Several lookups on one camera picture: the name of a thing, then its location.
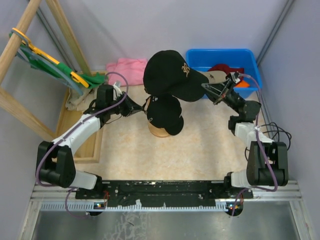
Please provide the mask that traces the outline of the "black cap with white logo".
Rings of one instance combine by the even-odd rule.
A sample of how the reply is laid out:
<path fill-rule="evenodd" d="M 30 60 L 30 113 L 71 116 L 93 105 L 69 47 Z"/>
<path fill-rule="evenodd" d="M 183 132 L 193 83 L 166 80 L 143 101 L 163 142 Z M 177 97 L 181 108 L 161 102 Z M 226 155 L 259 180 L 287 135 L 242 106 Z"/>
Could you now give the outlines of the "black cap with white logo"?
<path fill-rule="evenodd" d="M 164 128 L 170 136 L 178 135 L 184 127 L 182 107 L 170 94 L 150 95 L 143 105 L 146 118 L 157 128 Z"/>

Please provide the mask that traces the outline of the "black cap with gold embroidery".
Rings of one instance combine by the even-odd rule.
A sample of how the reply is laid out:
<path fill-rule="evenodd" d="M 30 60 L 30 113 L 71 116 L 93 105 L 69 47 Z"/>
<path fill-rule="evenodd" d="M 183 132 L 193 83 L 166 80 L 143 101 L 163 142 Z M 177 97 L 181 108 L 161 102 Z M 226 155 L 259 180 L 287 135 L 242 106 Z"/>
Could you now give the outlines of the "black cap with gold embroidery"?
<path fill-rule="evenodd" d="M 170 94 L 185 102 L 196 102 L 205 95 L 202 84 L 209 83 L 202 73 L 190 68 L 176 50 L 161 50 L 147 62 L 144 90 L 149 95 Z"/>

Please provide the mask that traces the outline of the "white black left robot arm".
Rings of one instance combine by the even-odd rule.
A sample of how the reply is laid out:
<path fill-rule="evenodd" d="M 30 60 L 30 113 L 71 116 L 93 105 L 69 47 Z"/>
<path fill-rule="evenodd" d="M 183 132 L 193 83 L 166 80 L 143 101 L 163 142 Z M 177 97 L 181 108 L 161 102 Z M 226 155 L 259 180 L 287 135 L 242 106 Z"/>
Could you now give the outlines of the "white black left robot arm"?
<path fill-rule="evenodd" d="M 43 187 L 86 189 L 91 197 L 101 197 L 104 186 L 99 183 L 99 177 L 76 170 L 74 155 L 88 138 L 108 123 L 112 115 L 129 117 L 143 110 L 143 106 L 134 102 L 127 91 L 121 91 L 116 85 L 100 85 L 96 99 L 70 129 L 38 146 L 36 182 Z"/>

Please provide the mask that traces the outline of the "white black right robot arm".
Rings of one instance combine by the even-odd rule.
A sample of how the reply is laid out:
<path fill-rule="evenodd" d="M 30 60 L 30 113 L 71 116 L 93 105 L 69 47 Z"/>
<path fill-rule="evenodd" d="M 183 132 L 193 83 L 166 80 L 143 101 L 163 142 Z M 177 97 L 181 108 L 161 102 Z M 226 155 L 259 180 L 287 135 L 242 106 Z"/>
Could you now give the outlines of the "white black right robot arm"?
<path fill-rule="evenodd" d="M 261 103 L 242 98 L 234 91 L 236 82 L 228 75 L 224 82 L 201 85 L 214 105 L 223 102 L 237 113 L 229 118 L 228 129 L 249 151 L 246 168 L 229 173 L 229 182 L 223 185 L 223 192 L 229 198 L 235 198 L 241 188 L 276 191 L 289 181 L 287 145 L 274 141 L 261 131 L 257 125 Z"/>

